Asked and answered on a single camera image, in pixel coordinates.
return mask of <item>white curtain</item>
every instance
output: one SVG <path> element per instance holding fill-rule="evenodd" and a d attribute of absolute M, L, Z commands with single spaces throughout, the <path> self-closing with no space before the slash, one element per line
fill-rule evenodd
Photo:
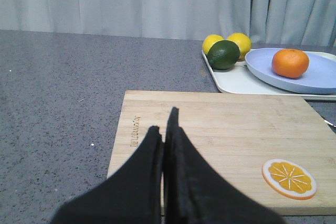
<path fill-rule="evenodd" d="M 0 29 L 335 46 L 336 0 L 0 0 Z"/>

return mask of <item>orange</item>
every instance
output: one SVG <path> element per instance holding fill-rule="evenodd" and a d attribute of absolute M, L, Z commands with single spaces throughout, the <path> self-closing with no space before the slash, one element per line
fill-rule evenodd
<path fill-rule="evenodd" d="M 278 193 L 292 199 L 310 199 L 316 191 L 316 181 L 302 166 L 284 159 L 271 159 L 262 167 L 266 182 Z"/>
<path fill-rule="evenodd" d="M 307 71 L 309 58 L 299 49 L 281 49 L 272 59 L 272 69 L 280 76 L 298 78 Z"/>

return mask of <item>orange slice sticker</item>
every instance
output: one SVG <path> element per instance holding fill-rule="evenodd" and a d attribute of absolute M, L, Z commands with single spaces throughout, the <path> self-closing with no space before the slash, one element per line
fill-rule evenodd
<path fill-rule="evenodd" d="M 292 199 L 310 199 L 317 191 L 312 175 L 302 166 L 284 159 L 271 159 L 263 167 L 263 177 L 278 193 Z"/>

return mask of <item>mandarin orange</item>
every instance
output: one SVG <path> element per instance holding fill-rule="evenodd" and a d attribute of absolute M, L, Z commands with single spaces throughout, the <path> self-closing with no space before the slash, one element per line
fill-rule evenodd
<path fill-rule="evenodd" d="M 299 49 L 281 49 L 272 59 L 272 69 L 280 76 L 298 78 L 309 66 L 308 55 Z"/>

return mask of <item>rectangular tray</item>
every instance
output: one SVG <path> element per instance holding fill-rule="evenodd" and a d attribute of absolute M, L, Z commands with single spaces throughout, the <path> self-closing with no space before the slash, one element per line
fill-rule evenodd
<path fill-rule="evenodd" d="M 336 56 L 327 52 L 311 52 L 316 55 L 336 61 Z M 276 94 L 300 96 L 305 100 L 325 100 L 336 101 L 336 94 L 298 94 L 269 85 L 255 77 L 247 68 L 245 62 L 238 62 L 230 71 L 213 71 L 202 51 L 203 58 L 216 83 L 217 88 L 222 93 L 235 94 Z"/>

